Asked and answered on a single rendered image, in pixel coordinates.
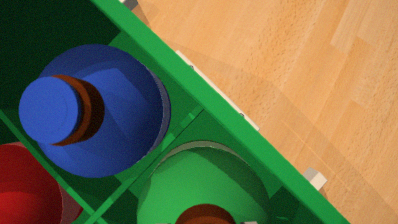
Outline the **blue bottle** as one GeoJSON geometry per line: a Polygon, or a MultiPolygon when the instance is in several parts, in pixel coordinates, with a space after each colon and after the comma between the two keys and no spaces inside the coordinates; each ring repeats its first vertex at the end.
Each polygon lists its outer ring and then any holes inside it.
{"type": "Polygon", "coordinates": [[[171,101],[160,78],[128,52],[84,44],[56,56],[27,86],[19,118],[59,168],[105,178],[129,169],[162,142],[171,101]]]}

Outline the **green crate with dividers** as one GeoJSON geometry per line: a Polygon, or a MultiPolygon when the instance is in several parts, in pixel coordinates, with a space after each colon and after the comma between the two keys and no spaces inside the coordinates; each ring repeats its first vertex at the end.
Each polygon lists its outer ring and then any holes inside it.
{"type": "Polygon", "coordinates": [[[21,141],[83,208],[71,224],[137,224],[140,192],[160,160],[176,146],[201,139],[230,147],[259,175],[271,202],[271,224],[350,224],[235,108],[120,0],[91,1],[0,0],[0,145],[21,141]],[[132,38],[128,39],[129,35],[132,38]],[[170,97],[171,121],[162,142],[131,168],[110,177],[85,178],[64,171],[43,153],[21,125],[19,103],[26,87],[56,56],[79,45],[96,43],[120,48],[155,72],[170,97]],[[280,180],[277,181],[275,175],[280,180]]]}

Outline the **red bottle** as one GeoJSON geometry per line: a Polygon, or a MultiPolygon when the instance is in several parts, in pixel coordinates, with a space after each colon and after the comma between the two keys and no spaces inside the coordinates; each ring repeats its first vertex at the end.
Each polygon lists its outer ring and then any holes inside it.
{"type": "Polygon", "coordinates": [[[71,224],[82,211],[21,142],[0,145],[0,224],[71,224]]]}

